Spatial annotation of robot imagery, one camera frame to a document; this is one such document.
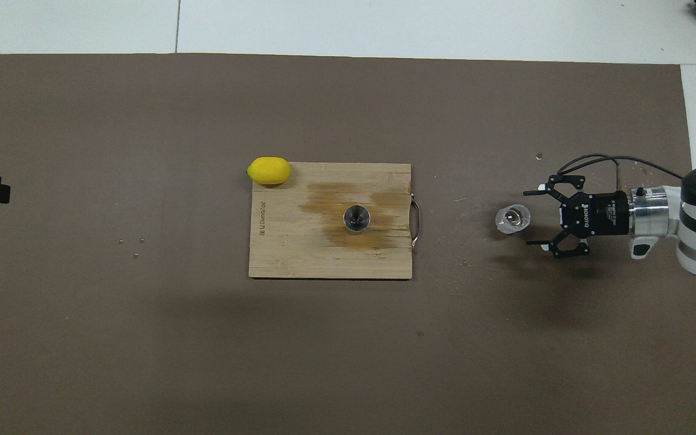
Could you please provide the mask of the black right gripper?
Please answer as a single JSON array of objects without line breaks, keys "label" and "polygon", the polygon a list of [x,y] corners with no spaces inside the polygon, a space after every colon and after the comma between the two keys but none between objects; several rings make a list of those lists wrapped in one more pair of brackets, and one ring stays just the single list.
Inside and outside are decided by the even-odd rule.
[{"label": "black right gripper", "polygon": [[[555,259],[568,259],[590,254],[587,239],[598,235],[627,235],[631,231],[630,202],[627,193],[616,191],[589,195],[579,192],[566,196],[558,190],[558,185],[569,185],[577,192],[584,187],[586,178],[581,175],[553,174],[535,190],[525,190],[524,196],[550,196],[560,204],[562,230],[550,240],[527,240],[526,245],[539,246],[552,254]],[[561,242],[574,236],[578,243],[574,248],[564,250]]]}]

